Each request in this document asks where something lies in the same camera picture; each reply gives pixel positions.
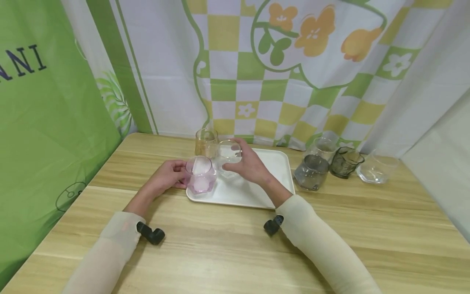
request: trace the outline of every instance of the dark gray glass cup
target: dark gray glass cup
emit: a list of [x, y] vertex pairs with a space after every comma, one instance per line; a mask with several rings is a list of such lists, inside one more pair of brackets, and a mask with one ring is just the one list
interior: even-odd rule
[[350, 147], [341, 147], [336, 151], [329, 171], [338, 178], [347, 179], [359, 164], [364, 162], [364, 157], [359, 151]]

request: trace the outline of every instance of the hand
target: hand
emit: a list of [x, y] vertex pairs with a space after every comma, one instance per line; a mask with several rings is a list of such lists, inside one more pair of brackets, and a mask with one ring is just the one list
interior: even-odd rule
[[185, 161], [167, 160], [153, 173], [141, 190], [156, 197], [171, 187], [185, 189], [186, 185], [182, 182], [186, 175], [185, 169]]
[[226, 163], [222, 166], [224, 170], [240, 174], [245, 180], [262, 185], [272, 177], [264, 163], [259, 159], [255, 151], [242, 138], [231, 140], [240, 144], [242, 148], [242, 160], [238, 163]]

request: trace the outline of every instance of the pink glass cup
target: pink glass cup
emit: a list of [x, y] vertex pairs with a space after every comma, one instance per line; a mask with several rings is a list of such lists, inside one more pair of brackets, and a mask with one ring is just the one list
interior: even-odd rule
[[193, 194], [212, 191], [215, 180], [215, 169], [212, 161], [205, 156], [194, 156], [186, 163], [186, 187]]

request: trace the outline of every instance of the black wrist sensor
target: black wrist sensor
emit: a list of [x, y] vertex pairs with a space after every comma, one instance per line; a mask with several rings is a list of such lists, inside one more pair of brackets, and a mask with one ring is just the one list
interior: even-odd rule
[[264, 225], [264, 229], [266, 233], [269, 236], [272, 236], [275, 233], [277, 233], [283, 221], [284, 221], [284, 217], [282, 215], [276, 215], [274, 219], [267, 221]]
[[165, 238], [165, 232], [161, 229], [152, 229], [143, 222], [137, 223], [137, 231], [147, 239], [151, 244], [158, 245]]

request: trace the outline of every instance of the wall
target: wall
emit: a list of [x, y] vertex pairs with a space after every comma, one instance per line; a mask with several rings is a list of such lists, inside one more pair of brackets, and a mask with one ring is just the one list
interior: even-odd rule
[[470, 90], [403, 157], [470, 242]]

